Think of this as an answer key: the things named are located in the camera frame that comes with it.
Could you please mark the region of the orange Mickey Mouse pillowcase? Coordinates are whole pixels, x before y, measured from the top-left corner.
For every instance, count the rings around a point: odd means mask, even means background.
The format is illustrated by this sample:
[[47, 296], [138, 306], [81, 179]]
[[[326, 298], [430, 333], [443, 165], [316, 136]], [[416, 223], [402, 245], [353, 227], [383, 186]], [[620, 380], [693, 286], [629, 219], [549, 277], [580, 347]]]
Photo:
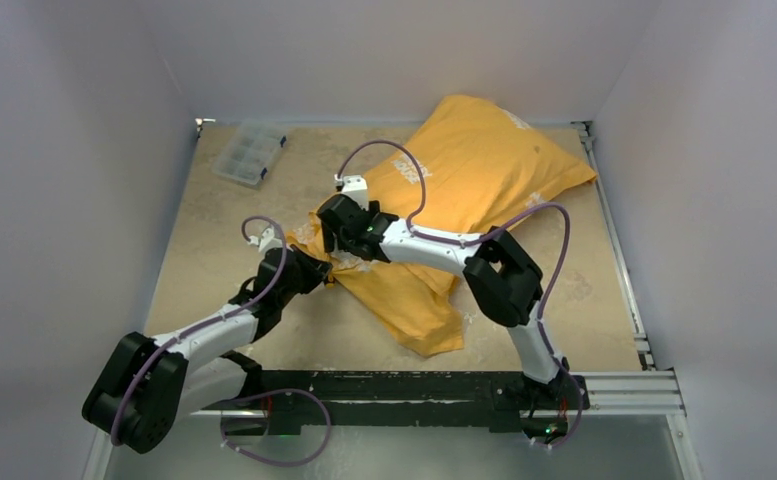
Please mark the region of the orange Mickey Mouse pillowcase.
[[[585, 160], [511, 112], [466, 95], [443, 98], [405, 148], [364, 173], [371, 198], [405, 217], [425, 196], [415, 225], [449, 232], [486, 232], [596, 178]], [[460, 314], [449, 302], [456, 276], [416, 264], [327, 254], [314, 212], [287, 239], [330, 261], [335, 280], [400, 345], [424, 357], [463, 347]]]

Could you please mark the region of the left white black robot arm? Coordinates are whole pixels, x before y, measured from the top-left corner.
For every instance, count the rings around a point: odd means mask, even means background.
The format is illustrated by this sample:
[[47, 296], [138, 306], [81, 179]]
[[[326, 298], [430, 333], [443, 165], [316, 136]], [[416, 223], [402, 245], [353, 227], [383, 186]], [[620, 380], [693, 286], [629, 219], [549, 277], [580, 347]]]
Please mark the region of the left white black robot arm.
[[266, 336], [290, 301], [313, 291], [330, 272], [327, 261], [296, 247], [275, 247], [256, 275], [209, 317], [158, 336], [123, 336], [82, 405], [83, 419], [113, 444], [147, 453], [189, 413], [226, 400], [239, 409], [253, 407], [262, 395], [261, 368], [238, 348]]

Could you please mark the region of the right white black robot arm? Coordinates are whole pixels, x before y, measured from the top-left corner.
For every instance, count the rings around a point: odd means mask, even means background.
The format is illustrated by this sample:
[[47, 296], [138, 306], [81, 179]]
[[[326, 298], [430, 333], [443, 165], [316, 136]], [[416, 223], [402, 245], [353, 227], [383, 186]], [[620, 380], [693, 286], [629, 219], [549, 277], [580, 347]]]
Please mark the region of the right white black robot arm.
[[508, 332], [518, 354], [528, 399], [548, 407], [584, 389], [554, 347], [544, 323], [553, 287], [508, 230], [527, 212], [485, 234], [452, 233], [417, 226], [408, 218], [363, 207], [347, 194], [335, 194], [317, 212], [324, 247], [363, 260], [419, 264], [465, 279], [480, 311]]

